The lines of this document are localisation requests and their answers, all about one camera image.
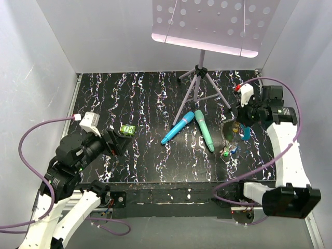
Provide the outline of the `orange capped key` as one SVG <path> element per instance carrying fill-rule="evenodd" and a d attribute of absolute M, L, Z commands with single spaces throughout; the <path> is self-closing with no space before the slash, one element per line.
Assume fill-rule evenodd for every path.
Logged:
<path fill-rule="evenodd" d="M 234 133 L 237 133 L 237 132 L 239 132 L 239 129 L 240 129 L 240 125 L 238 123 L 233 123 L 233 125 L 232 125 L 232 131 Z"/>

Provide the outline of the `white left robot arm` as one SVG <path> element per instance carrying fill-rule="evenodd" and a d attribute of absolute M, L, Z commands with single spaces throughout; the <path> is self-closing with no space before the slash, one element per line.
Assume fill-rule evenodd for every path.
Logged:
<path fill-rule="evenodd" d="M 44 176 L 46 182 L 40 186 L 33 224 L 19 247 L 65 248 L 95 208 L 124 206 L 124 192 L 112 192 L 107 184 L 94 180 L 87 189 L 81 190 L 80 200 L 67 215 L 60 217 L 81 182 L 81 172 L 101 154 L 122 156 L 131 140 L 111 129 L 105 130 L 101 136 L 88 132 L 63 137 Z"/>

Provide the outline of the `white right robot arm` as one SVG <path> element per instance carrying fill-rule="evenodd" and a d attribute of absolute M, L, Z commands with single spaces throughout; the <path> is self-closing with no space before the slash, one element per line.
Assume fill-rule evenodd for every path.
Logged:
<path fill-rule="evenodd" d="M 253 86 L 236 86 L 240 95 L 236 121 L 244 127 L 261 122 L 271 141 L 275 156 L 286 153 L 275 161 L 275 187 L 241 180 L 235 192 L 240 206 L 252 201 L 262 206 L 267 216 L 304 219 L 321 200 L 319 189 L 311 187 L 304 171 L 299 145 L 292 139 L 297 134 L 297 117 L 292 107 L 284 106 L 282 86 L 264 86 L 262 97 L 254 96 Z"/>

